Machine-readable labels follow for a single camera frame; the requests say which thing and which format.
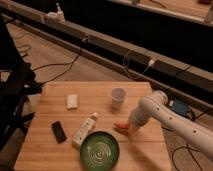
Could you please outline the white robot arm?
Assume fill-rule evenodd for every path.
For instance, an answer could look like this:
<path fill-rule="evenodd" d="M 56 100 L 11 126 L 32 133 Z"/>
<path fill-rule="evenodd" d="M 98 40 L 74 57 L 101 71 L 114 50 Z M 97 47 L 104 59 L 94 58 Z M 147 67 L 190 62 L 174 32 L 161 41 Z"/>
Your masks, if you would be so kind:
<path fill-rule="evenodd" d="M 154 91 L 143 96 L 131 111 L 128 119 L 129 131 L 136 132 L 153 117 L 213 161 L 213 132 L 175 114 L 166 106 L 167 102 L 168 97 L 163 91 Z"/>

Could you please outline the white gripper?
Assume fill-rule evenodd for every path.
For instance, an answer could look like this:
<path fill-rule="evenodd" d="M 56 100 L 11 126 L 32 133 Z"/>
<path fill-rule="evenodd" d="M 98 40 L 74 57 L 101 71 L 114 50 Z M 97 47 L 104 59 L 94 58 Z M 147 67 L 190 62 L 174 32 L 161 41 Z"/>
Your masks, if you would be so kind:
<path fill-rule="evenodd" d="M 141 115 L 138 113 L 131 113 L 128 119 L 129 132 L 137 132 L 141 127 Z"/>

